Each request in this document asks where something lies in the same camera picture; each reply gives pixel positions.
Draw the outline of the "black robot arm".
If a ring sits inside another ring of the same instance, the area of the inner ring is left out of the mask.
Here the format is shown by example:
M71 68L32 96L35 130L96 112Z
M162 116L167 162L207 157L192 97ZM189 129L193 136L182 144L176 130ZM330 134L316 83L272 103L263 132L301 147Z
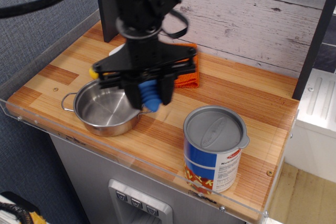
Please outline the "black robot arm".
M164 17L186 18L174 10L181 0L116 0L122 48L96 62L93 70L102 88L123 89L135 109L157 111L171 102L175 80L196 70L194 47L159 40Z

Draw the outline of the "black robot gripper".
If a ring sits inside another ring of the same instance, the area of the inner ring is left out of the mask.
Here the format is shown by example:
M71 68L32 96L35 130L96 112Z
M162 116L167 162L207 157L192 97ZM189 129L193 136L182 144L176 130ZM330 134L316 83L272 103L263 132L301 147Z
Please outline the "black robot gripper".
M181 75L195 71L193 57L196 44L167 44L159 41L160 28L137 30L120 18L117 30L125 38L124 47L112 56L94 63L93 69L105 86L122 83L124 92L135 109L142 109L139 82L158 81L163 105L172 100L174 81Z

